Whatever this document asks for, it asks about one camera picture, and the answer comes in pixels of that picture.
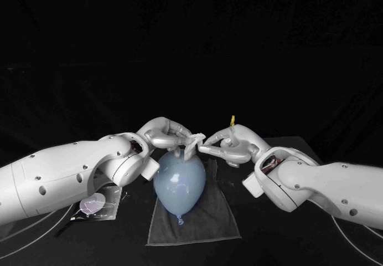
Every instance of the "black backdrop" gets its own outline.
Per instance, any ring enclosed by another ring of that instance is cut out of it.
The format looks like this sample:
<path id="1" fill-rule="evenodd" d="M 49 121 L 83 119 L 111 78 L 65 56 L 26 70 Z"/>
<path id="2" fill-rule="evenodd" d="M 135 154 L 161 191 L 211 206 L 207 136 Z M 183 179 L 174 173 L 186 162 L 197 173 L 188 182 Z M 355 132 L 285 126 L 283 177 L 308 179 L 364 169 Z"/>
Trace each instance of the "black backdrop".
<path id="1" fill-rule="evenodd" d="M 0 163 L 164 116 L 383 167 L 379 1 L 1 3 Z"/>

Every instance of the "robotic hand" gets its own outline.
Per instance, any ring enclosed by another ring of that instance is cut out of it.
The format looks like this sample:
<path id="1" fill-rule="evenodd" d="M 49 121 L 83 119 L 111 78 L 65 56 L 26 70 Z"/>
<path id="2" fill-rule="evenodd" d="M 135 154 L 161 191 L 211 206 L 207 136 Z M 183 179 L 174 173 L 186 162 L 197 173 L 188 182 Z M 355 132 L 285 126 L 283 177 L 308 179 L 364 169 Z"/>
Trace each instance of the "robotic hand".
<path id="1" fill-rule="evenodd" d="M 220 147 L 211 146 L 219 140 Z M 255 171 L 242 184 L 286 212 L 309 200 L 331 216 L 383 230 L 381 168 L 341 162 L 319 166 L 294 148 L 271 147 L 242 125 L 216 132 L 199 151 L 236 168 L 252 159 Z"/>
<path id="2" fill-rule="evenodd" d="M 106 183 L 125 186 L 138 175 L 151 180 L 160 167 L 150 157 L 155 147 L 180 156 L 190 136 L 184 126 L 158 117 L 137 133 L 50 147 L 1 167 L 0 226 L 79 202 Z M 194 153 L 193 148 L 186 160 Z"/>

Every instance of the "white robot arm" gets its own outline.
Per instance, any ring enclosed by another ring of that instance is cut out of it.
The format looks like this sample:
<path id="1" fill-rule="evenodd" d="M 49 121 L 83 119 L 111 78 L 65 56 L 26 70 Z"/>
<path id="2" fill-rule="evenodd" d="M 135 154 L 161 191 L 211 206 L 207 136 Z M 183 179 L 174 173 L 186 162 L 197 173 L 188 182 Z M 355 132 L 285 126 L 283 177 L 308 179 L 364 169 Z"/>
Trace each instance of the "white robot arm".
<path id="1" fill-rule="evenodd" d="M 219 140 L 222 147 L 210 146 Z M 341 162 L 319 166 L 298 150 L 271 147 L 242 125 L 213 134 L 199 151 L 233 167 L 252 159 L 255 171 L 242 183 L 286 212 L 309 200 L 334 217 L 383 230 L 383 168 Z"/>
<path id="2" fill-rule="evenodd" d="M 106 183 L 125 186 L 138 175 L 151 180 L 158 169 L 152 150 L 167 148 L 178 154 L 178 145 L 193 142 L 190 135 L 178 123 L 158 117 L 137 133 L 50 147 L 1 167 L 0 226 L 69 206 Z M 194 153 L 191 149 L 186 160 Z"/>

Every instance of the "table surface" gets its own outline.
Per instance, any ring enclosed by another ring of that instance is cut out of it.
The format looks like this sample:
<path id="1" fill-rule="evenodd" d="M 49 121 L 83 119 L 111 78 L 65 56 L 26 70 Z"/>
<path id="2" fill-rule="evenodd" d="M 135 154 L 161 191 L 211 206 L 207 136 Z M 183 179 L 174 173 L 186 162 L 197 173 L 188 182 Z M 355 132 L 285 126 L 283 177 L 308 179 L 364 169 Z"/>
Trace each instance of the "table surface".
<path id="1" fill-rule="evenodd" d="M 271 146 L 292 147 L 321 163 L 301 137 L 265 139 Z M 155 149 L 160 159 L 165 150 Z M 216 158 L 197 153 L 200 159 Z M 57 238 L 55 233 L 69 221 L 70 212 L 57 227 L 20 252 L 0 260 L 14 265 L 374 265 L 355 252 L 338 232 L 330 215 L 311 203 L 288 213 L 268 199 L 253 198 L 242 180 L 253 171 L 253 163 L 230 167 L 217 160 L 217 183 L 237 222 L 242 239 L 170 247 L 148 247 L 148 229 L 155 205 L 152 182 L 142 177 L 124 187 L 131 197 L 119 204 L 116 220 L 73 224 Z M 40 237 L 66 213 L 59 210 L 42 228 L 31 228 L 10 241 Z"/>

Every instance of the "light blue balloon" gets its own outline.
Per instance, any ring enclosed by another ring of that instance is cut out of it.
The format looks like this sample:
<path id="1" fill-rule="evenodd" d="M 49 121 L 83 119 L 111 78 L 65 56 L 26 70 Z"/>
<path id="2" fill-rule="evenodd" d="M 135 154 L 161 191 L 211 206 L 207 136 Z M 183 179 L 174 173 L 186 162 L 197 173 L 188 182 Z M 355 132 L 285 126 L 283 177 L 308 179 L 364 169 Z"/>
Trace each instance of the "light blue balloon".
<path id="1" fill-rule="evenodd" d="M 194 155 L 187 161 L 183 160 L 184 150 L 180 150 L 180 157 L 174 151 L 167 152 L 158 160 L 160 170 L 154 177 L 154 189 L 165 209 L 178 218 L 178 225 L 183 224 L 181 215 L 186 214 L 203 192 L 206 172 L 200 158 Z"/>

